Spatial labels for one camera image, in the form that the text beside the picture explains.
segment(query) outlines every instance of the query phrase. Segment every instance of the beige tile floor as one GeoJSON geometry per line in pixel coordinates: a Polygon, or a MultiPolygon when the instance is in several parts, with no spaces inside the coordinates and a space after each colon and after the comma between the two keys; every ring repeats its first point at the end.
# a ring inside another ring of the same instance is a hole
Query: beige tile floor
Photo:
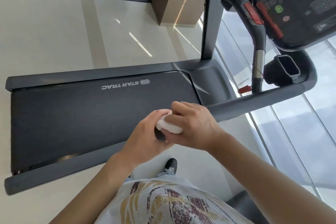
{"type": "MultiPolygon", "coordinates": [[[[0,0],[0,4],[1,181],[11,175],[8,76],[173,62],[200,55],[201,27],[159,27],[150,4],[119,0],[0,0]]],[[[260,154],[245,116],[221,126],[260,154]]],[[[178,160],[178,175],[223,200],[242,189],[208,153],[182,146],[138,167],[134,177],[154,177],[170,157],[178,160]]],[[[0,222],[48,223],[101,167],[10,197],[0,186],[0,222]]]]}

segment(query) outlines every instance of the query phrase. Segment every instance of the shoe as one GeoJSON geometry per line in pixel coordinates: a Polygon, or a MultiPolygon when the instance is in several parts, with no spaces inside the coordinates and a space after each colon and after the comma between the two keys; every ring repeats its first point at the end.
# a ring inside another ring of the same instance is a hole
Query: shoe
{"type": "Polygon", "coordinates": [[[165,166],[165,171],[166,172],[170,171],[170,172],[176,174],[177,160],[175,158],[171,158],[167,161],[166,166],[165,166]]]}

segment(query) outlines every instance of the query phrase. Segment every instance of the person's right arm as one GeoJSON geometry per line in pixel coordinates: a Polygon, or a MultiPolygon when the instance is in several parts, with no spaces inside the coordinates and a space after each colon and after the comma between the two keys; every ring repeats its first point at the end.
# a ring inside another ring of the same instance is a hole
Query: person's right arm
{"type": "Polygon", "coordinates": [[[246,188],[270,223],[336,223],[334,209],[223,131],[207,108],[173,102],[172,111],[165,121],[183,133],[163,131],[166,140],[208,151],[246,188]]]}

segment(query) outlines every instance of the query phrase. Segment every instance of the person's right hand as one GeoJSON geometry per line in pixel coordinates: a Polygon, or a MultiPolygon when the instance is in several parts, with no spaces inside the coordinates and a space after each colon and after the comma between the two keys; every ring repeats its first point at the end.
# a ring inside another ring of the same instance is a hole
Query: person's right hand
{"type": "Polygon", "coordinates": [[[182,134],[172,134],[164,129],[161,131],[169,143],[209,151],[216,147],[217,141],[228,135],[220,128],[209,110],[198,104],[187,102],[173,102],[173,114],[165,121],[183,129],[182,134]]]}

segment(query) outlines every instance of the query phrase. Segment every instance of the treadmill console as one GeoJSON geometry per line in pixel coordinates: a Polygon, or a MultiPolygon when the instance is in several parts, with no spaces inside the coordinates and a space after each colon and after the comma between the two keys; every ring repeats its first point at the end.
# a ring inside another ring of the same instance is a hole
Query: treadmill console
{"type": "Polygon", "coordinates": [[[336,32],[336,0],[255,0],[267,35],[284,50],[301,50],[336,32]]]}

